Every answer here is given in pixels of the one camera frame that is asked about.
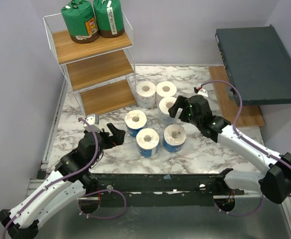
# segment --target white wire rack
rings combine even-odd
[[[122,48],[119,48],[119,49],[117,48],[117,49],[110,50],[110,51],[107,51],[107,52],[102,52],[100,54],[95,54],[93,56],[87,56],[87,57],[82,58],[80,60],[73,60],[73,61],[68,62],[66,64],[59,64],[60,70],[61,70],[62,74],[64,75],[64,77],[65,77],[65,79],[66,79],[71,91],[73,92],[73,94],[74,94],[74,96],[75,96],[75,98],[77,100],[77,103],[79,104],[79,106],[81,108],[82,114],[85,115],[85,116],[86,116],[86,113],[85,113],[84,105],[83,105],[83,102],[82,102],[82,99],[81,99],[81,94],[80,94],[82,92],[90,91],[90,90],[93,90],[93,89],[101,87],[101,86],[112,84],[114,82],[127,80],[133,95],[136,97],[136,85],[137,85],[137,83],[136,83],[136,74],[135,74],[136,65],[135,65],[134,51],[133,51],[133,45],[134,45],[133,28],[132,28],[131,24],[129,23],[128,19],[126,18],[126,16],[124,15],[124,13],[122,13],[122,14],[123,14],[125,32],[128,35],[132,45],[127,46],[127,47],[122,47]],[[65,21],[64,21],[61,13],[45,16],[43,18],[43,20],[44,20],[44,24],[45,24],[45,29],[46,29],[49,48],[50,48],[53,56],[55,57],[55,59],[58,61],[56,47],[55,47],[55,43],[54,43],[54,39],[53,39],[53,34],[57,33],[57,32],[61,32],[61,31],[67,30],[67,26],[65,24]],[[103,55],[103,54],[108,54],[108,53],[111,53],[111,52],[114,52],[114,51],[117,51],[117,50],[122,50],[122,49],[124,50],[125,55],[126,55],[130,65],[131,65],[131,67],[132,67],[132,69],[134,71],[133,73],[125,75],[125,76],[117,77],[117,78],[114,78],[114,79],[110,79],[110,80],[101,82],[99,84],[94,84],[94,85],[85,87],[83,89],[77,90],[77,91],[73,90],[72,84],[71,84],[71,80],[70,80],[70,77],[69,77],[69,73],[68,73],[68,69],[67,69],[67,64],[73,63],[73,62],[76,62],[76,61],[82,61],[82,60],[85,60],[85,59],[88,59],[88,58],[91,58],[91,57],[96,57],[96,56]]]

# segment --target marble countertop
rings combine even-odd
[[[177,95],[192,96],[193,87],[210,80],[207,67],[166,67],[137,66],[137,81],[149,80],[157,84],[161,81],[172,81],[177,87]],[[220,115],[213,86],[204,87],[209,94],[209,103],[215,115]],[[189,123],[177,121],[184,127],[187,140],[181,151],[169,153],[162,147],[162,135],[165,126],[159,123],[157,108],[142,109],[137,105],[125,107],[100,116],[100,125],[111,122],[115,127],[126,130],[124,118],[131,110],[142,110],[148,120],[148,127],[156,130],[160,136],[160,148],[152,157],[142,157],[136,147],[136,139],[126,133],[125,143],[114,149],[104,151],[104,157],[92,169],[96,173],[219,173],[231,167],[241,171],[255,171],[256,168],[236,152],[214,143],[201,135],[196,127]],[[63,106],[58,130],[49,158],[48,169],[54,169],[56,163],[66,153],[77,147],[83,137],[83,125],[78,123],[81,117],[80,107],[74,96],[68,91]],[[247,136],[263,144],[259,127],[246,127],[240,130]]]

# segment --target paper towel roll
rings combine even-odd
[[[174,153],[182,149],[186,140],[184,128],[178,124],[171,124],[163,133],[163,147],[166,151]]]
[[[137,134],[137,148],[144,157],[151,157],[159,149],[159,135],[152,128],[144,128]]]
[[[158,117],[159,117],[160,123],[163,123],[165,125],[170,125],[177,121],[177,116],[175,116],[175,118],[171,118],[168,111],[174,105],[175,101],[176,101],[175,97],[165,97],[160,101],[159,106],[158,106],[159,108]]]
[[[163,81],[156,86],[155,102],[158,105],[164,97],[173,97],[176,94],[176,86],[171,81]]]
[[[142,81],[137,84],[137,103],[140,107],[151,109],[155,105],[155,84]]]
[[[137,133],[146,128],[146,115],[142,111],[130,111],[125,116],[127,131],[132,137],[136,137]]]

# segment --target green bag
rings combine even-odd
[[[119,0],[94,0],[94,10],[102,37],[116,37],[125,32]]]
[[[89,1],[72,0],[62,8],[61,14],[73,41],[85,43],[98,38],[95,15]]]

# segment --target wooden shelf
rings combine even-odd
[[[81,93],[86,115],[105,114],[136,103],[126,80]]]
[[[211,80],[223,80],[229,82],[226,75],[224,66],[209,67]],[[239,110],[235,101],[229,100],[226,88],[227,85],[221,83],[213,83],[215,95],[218,100],[222,116],[234,122],[235,116]],[[243,106],[241,115],[237,121],[237,127],[250,127],[250,126],[264,126],[265,122],[261,115],[258,106]]]
[[[69,36],[68,31],[52,34],[59,64],[84,59],[109,51],[114,51],[132,46],[126,33],[114,38],[98,37],[94,42],[76,43]]]
[[[67,69],[74,91],[134,72],[123,50],[69,63]]]

